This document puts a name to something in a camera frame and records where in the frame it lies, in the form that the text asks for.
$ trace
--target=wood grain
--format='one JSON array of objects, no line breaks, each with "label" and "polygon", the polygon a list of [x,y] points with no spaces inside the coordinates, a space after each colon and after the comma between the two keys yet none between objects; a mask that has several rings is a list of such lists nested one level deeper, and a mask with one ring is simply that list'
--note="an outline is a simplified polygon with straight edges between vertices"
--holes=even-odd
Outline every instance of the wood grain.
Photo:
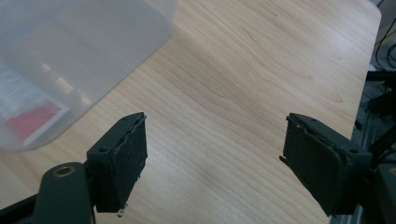
[{"label": "wood grain", "polygon": [[170,40],[59,138],[0,153],[0,207],[144,111],[147,167],[98,223],[327,223],[278,159],[285,117],[350,136],[379,20],[363,0],[180,0]]}]

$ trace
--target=translucent plastic container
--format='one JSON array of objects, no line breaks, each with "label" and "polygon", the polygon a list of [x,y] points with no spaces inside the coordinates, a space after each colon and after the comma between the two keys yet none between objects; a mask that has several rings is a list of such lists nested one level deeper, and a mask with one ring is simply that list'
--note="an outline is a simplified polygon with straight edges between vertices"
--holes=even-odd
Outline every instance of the translucent plastic container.
[{"label": "translucent plastic container", "polygon": [[0,149],[42,146],[171,32],[177,0],[0,0]]}]

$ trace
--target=wooden table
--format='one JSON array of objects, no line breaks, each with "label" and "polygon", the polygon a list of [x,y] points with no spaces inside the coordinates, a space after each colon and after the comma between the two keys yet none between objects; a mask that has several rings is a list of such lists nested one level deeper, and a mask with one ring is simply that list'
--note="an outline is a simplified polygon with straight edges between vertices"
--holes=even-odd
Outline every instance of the wooden table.
[{"label": "wooden table", "polygon": [[98,223],[326,223],[278,159],[285,117],[351,135],[379,20],[365,0],[179,0],[170,40],[59,138],[0,153],[0,207],[144,111],[147,166]]}]

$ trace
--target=bolt hole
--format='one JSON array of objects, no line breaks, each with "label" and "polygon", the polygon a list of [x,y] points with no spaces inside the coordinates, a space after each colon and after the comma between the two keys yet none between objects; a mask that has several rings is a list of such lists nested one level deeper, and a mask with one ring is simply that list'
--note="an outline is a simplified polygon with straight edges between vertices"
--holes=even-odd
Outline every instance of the bolt hole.
[{"label": "bolt hole", "polygon": [[56,170],[53,174],[56,177],[64,177],[64,176],[73,174],[74,171],[75,171],[75,168],[73,166],[64,166],[64,167],[61,167],[58,170]]}]

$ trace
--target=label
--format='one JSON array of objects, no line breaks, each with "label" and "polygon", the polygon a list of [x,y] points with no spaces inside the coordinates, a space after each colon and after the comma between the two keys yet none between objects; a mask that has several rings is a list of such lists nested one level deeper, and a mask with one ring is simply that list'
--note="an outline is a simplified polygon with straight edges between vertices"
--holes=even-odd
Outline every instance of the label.
[{"label": "label", "polygon": [[28,146],[68,107],[0,62],[0,118]]}]

